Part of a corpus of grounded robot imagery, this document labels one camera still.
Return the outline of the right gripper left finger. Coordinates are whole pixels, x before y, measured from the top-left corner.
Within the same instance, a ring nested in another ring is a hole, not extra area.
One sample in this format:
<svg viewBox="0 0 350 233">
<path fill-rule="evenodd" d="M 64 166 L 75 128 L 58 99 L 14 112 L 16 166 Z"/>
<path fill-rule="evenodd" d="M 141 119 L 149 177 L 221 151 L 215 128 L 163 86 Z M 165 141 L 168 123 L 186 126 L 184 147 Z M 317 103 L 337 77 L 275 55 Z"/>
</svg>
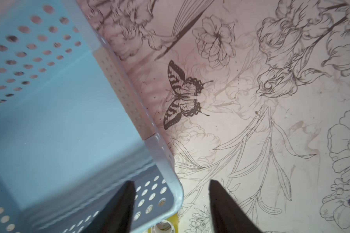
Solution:
<svg viewBox="0 0 350 233">
<path fill-rule="evenodd" d="M 129 233 L 136 189 L 127 181 L 82 233 Z"/>
</svg>

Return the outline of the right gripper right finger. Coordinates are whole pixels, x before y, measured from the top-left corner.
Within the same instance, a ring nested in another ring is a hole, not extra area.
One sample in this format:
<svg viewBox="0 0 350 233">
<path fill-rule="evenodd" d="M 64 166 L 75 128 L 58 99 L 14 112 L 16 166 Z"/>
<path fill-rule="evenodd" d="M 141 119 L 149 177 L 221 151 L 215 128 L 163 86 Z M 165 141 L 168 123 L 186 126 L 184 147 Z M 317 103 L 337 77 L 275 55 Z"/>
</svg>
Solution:
<svg viewBox="0 0 350 233">
<path fill-rule="evenodd" d="M 217 180 L 210 180 L 209 197 L 214 233 L 261 233 Z"/>
</svg>

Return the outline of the yellow tape roll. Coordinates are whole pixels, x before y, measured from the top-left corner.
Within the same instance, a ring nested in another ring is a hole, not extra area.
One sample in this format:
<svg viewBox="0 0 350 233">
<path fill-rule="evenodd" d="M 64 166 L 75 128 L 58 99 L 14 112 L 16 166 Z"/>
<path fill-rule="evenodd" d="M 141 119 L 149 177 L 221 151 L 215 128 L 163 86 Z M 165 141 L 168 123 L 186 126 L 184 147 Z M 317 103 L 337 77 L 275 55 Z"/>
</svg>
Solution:
<svg viewBox="0 0 350 233">
<path fill-rule="evenodd" d="M 179 218 L 175 214 L 148 229 L 148 233 L 179 233 Z"/>
</svg>

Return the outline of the light blue plastic storage basket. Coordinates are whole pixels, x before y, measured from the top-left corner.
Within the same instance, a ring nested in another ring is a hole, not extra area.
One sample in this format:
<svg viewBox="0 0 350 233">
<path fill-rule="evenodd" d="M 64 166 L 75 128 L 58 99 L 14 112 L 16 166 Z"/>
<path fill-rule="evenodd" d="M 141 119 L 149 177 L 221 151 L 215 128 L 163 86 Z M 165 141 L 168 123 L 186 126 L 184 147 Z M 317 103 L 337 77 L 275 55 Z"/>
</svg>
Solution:
<svg viewBox="0 0 350 233">
<path fill-rule="evenodd" d="M 175 215 L 174 159 L 76 1 L 0 1 L 0 233 L 87 233 L 113 197 L 141 233 Z"/>
</svg>

